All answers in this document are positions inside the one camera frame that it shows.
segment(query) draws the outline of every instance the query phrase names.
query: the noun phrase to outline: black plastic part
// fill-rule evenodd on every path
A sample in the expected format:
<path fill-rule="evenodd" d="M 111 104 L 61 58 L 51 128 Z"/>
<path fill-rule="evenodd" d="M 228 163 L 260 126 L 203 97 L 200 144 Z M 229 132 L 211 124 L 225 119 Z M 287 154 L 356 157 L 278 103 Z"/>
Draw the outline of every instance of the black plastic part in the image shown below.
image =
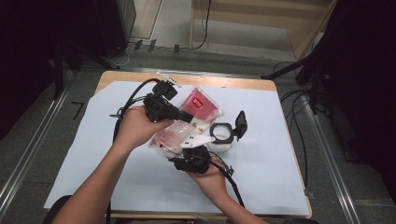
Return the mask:
<path fill-rule="evenodd" d="M 248 130 L 247 117 L 245 115 L 245 111 L 241 110 L 238 117 L 236 117 L 235 129 L 233 130 L 233 134 L 236 135 L 236 141 L 239 141 L 239 139 L 242 138 L 242 136 L 244 136 L 247 130 Z"/>
<path fill-rule="evenodd" d="M 164 96 L 167 100 L 172 100 L 176 95 L 177 91 L 173 87 L 173 84 L 161 81 L 152 88 L 154 95 Z"/>
<path fill-rule="evenodd" d="M 228 131 L 230 132 L 230 136 L 224 140 L 218 139 L 213 133 L 215 129 L 218 127 L 224 127 L 228 129 Z M 216 138 L 213 144 L 231 144 L 233 142 L 233 127 L 229 123 L 214 123 L 212 124 L 212 126 L 210 126 L 209 132 L 210 132 L 210 136 Z"/>
<path fill-rule="evenodd" d="M 210 154 L 206 147 L 200 146 L 195 148 L 184 148 L 182 158 L 173 158 L 172 161 L 175 164 L 177 170 L 204 174 L 210 165 Z"/>
<path fill-rule="evenodd" d="M 180 45 L 175 45 L 174 53 L 177 54 L 180 52 Z"/>
<path fill-rule="evenodd" d="M 134 50 L 138 50 L 140 49 L 140 47 L 142 46 L 143 40 L 139 40 L 136 42 L 136 44 L 134 45 Z"/>
<path fill-rule="evenodd" d="M 147 109 L 146 115 L 151 121 L 163 119 L 180 119 L 190 123 L 193 119 L 193 115 L 171 105 L 167 100 L 162 97 L 149 94 L 148 97 L 143 101 L 143 104 L 146 106 Z"/>
<path fill-rule="evenodd" d="M 156 42 L 157 42 L 157 39 L 151 40 L 151 42 L 150 42 L 150 44 L 149 44 L 149 47 L 148 47 L 148 52 L 154 51 L 155 43 L 156 43 Z"/>

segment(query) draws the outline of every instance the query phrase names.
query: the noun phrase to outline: forearm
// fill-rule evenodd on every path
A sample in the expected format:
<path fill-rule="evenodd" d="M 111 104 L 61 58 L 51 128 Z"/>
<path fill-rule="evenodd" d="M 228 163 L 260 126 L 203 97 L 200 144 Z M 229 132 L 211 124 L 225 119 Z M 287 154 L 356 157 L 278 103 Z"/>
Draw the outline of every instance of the forearm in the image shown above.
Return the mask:
<path fill-rule="evenodd" d="M 239 203 L 234 201 L 229 195 L 219 196 L 212 200 L 215 206 L 220 209 L 223 214 L 231 220 L 233 224 L 253 224 L 253 223 L 266 223 L 259 217 L 250 213 L 246 208 L 242 207 Z"/>
<path fill-rule="evenodd" d="M 100 223 L 127 158 L 112 147 L 53 223 Z"/>

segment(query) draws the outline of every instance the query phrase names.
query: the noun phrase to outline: tripod leg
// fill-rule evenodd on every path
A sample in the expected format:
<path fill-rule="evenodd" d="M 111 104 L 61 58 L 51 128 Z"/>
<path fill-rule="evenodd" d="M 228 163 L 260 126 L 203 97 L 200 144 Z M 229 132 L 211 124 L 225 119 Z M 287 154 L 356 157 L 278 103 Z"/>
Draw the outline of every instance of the tripod leg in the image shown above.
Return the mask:
<path fill-rule="evenodd" d="M 285 74 L 287 74 L 288 72 L 297 69 L 301 66 L 304 66 L 306 63 L 308 63 L 311 60 L 311 56 L 308 55 L 305 58 L 301 59 L 300 61 L 296 62 L 296 63 L 292 63 L 289 66 L 286 66 L 282 69 L 280 69 L 279 71 L 274 72 L 273 74 L 270 75 L 266 75 L 266 76 L 261 76 L 262 79 L 268 79 L 268 80 L 273 80 L 277 77 L 281 77 Z"/>
<path fill-rule="evenodd" d="M 101 57 L 97 56 L 96 54 L 90 52 L 88 49 L 85 49 L 81 45 L 79 45 L 77 43 L 74 43 L 73 41 L 70 41 L 70 40 L 66 40 L 66 43 L 68 45 L 70 45 L 70 47 L 72 47 L 73 49 L 75 49 L 75 50 L 87 55 L 88 57 L 92 58 L 94 61 L 96 61 L 99 64 L 101 64 L 104 68 L 114 69 L 114 67 L 111 66 L 110 63 L 108 63 L 107 61 L 103 60 Z"/>

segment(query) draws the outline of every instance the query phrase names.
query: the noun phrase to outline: red label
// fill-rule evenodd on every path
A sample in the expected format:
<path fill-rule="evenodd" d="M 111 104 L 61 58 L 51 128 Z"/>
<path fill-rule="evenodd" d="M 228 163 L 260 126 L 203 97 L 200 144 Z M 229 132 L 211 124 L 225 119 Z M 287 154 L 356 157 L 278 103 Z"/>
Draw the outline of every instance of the red label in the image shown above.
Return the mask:
<path fill-rule="evenodd" d="M 204 104 L 202 104 L 202 102 L 198 98 L 193 98 L 192 99 L 192 103 L 195 104 L 198 107 L 201 107 L 201 106 L 204 105 Z"/>

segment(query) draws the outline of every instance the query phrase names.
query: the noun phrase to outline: hand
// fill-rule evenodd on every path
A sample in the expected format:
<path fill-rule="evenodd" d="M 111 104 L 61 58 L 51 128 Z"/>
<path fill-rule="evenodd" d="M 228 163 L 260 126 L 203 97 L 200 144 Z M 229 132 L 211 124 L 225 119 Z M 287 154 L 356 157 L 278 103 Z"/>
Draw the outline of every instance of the hand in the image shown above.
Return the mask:
<path fill-rule="evenodd" d="M 146 108 L 143 105 L 133 106 L 125 112 L 113 146 L 121 147 L 130 153 L 135 147 L 145 144 L 152 135 L 172 123 L 173 121 L 169 119 L 151 122 L 146 116 Z"/>
<path fill-rule="evenodd" d="M 216 157 L 212 157 L 212 161 L 223 168 L 223 164 Z M 216 166 L 210 164 L 209 169 L 204 174 L 189 172 L 187 174 L 198 184 L 204 195 L 213 203 L 216 203 L 217 199 L 229 197 L 225 187 L 224 175 Z"/>

